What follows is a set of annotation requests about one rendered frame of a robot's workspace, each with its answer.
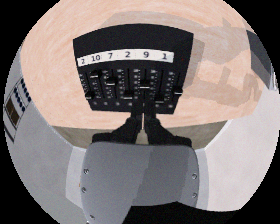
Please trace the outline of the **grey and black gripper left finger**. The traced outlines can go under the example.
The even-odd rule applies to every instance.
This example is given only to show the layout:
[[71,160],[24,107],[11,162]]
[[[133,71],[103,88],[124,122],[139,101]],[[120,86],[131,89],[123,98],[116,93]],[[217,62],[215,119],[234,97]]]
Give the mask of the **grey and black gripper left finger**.
[[131,115],[126,119],[125,124],[121,125],[111,133],[94,134],[92,142],[101,140],[135,144],[138,133],[142,130],[143,100],[144,95],[138,94],[138,102],[132,104]]

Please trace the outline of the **black lighting desk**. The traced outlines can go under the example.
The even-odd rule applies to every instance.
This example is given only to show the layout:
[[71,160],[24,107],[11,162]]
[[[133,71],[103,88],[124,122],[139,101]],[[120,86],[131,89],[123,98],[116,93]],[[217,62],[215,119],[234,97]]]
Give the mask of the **black lighting desk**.
[[131,113],[132,103],[142,94],[143,113],[145,96],[150,95],[156,114],[173,115],[177,96],[183,93],[193,37],[194,33],[170,26],[135,23],[73,39],[77,71],[91,110]]

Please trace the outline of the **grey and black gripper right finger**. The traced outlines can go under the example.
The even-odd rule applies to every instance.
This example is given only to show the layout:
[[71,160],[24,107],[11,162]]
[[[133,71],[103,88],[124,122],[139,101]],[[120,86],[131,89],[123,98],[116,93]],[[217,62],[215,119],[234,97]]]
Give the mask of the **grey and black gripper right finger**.
[[155,104],[151,104],[150,95],[145,96],[143,130],[145,130],[145,133],[147,134],[148,144],[179,144],[192,147],[191,139],[174,136],[161,125],[160,120],[156,118],[156,107]]

